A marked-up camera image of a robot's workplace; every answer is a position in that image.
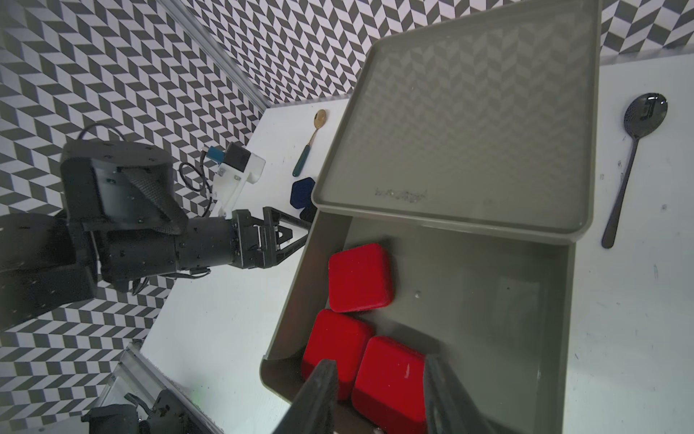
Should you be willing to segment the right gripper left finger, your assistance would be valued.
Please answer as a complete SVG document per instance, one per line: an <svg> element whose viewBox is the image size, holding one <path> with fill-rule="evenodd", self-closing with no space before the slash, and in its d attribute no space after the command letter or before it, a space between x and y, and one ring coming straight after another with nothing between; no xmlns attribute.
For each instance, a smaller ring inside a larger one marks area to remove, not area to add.
<svg viewBox="0 0 694 434"><path fill-rule="evenodd" d="M338 392L337 363L325 359L308 377L274 433L333 434Z"/></svg>

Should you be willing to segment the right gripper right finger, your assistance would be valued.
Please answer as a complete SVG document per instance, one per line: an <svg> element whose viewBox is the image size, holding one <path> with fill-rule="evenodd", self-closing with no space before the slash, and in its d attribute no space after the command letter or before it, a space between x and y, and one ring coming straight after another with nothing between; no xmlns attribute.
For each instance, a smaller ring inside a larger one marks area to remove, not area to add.
<svg viewBox="0 0 694 434"><path fill-rule="evenodd" d="M491 426L441 356L426 356L424 398L429 433L491 432Z"/></svg>

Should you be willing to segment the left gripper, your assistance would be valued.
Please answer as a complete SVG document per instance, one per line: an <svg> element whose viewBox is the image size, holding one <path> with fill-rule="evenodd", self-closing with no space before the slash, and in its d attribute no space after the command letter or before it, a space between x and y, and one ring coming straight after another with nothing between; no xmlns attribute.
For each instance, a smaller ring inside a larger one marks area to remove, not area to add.
<svg viewBox="0 0 694 434"><path fill-rule="evenodd" d="M248 210L232 213L236 235L232 266L238 269L272 268L307 243L311 228L309 222L269 206L263 208L263 217L254 217Z"/></svg>

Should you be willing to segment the red brooch box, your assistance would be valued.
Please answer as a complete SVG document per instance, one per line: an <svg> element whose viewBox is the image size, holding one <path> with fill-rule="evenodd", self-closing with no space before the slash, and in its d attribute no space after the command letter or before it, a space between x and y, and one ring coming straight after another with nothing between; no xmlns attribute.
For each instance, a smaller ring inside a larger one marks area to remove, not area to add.
<svg viewBox="0 0 694 434"><path fill-rule="evenodd" d="M328 262L329 306L338 313L387 307L394 285L387 251L377 243L333 255Z"/></svg>
<svg viewBox="0 0 694 434"><path fill-rule="evenodd" d="M357 412L387 433L425 433L425 356L386 336L372 338L352 391Z"/></svg>
<svg viewBox="0 0 694 434"><path fill-rule="evenodd" d="M316 317L307 348L301 362L302 377L307 380L323 360L333 360L338 371L338 400L351 398L356 377L373 327L361 320L322 310Z"/></svg>

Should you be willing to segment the three-drawer storage cabinet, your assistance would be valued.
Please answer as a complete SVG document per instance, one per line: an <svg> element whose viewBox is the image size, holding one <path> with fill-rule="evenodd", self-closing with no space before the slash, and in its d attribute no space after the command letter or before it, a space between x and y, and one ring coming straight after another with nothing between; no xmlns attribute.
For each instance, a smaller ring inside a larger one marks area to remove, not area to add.
<svg viewBox="0 0 694 434"><path fill-rule="evenodd" d="M368 51L260 364L293 401L328 262L377 243L378 334L444 359L500 433L559 433L577 241L593 220L598 1L522 1Z"/></svg>

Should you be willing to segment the black brooch box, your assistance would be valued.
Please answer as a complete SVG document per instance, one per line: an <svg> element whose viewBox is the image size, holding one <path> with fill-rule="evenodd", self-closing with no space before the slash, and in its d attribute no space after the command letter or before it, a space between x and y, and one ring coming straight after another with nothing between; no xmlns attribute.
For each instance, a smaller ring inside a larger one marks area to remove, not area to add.
<svg viewBox="0 0 694 434"><path fill-rule="evenodd" d="M309 206L307 206L301 211L299 218L303 222L309 222L311 224L312 222L314 222L314 219L316 218L316 213L317 208L314 205L309 204Z"/></svg>

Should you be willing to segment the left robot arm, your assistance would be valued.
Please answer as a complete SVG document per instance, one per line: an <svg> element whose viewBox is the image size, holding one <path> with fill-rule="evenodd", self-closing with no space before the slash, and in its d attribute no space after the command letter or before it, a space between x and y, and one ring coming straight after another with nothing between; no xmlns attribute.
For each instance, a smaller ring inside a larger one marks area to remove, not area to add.
<svg viewBox="0 0 694 434"><path fill-rule="evenodd" d="M95 297L100 281L132 292L151 277L202 278L217 266L274 267L305 245L300 220L267 207L189 217L174 197L171 156L134 142L63 148L64 207L1 219L1 327Z"/></svg>

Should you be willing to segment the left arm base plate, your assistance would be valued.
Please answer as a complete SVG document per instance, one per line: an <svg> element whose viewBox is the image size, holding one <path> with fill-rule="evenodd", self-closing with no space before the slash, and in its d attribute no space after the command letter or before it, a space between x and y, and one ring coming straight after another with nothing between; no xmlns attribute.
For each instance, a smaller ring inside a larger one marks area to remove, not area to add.
<svg viewBox="0 0 694 434"><path fill-rule="evenodd" d="M171 390L162 390L152 406L132 392L126 403L89 410L81 417L92 434L222 433L212 422Z"/></svg>

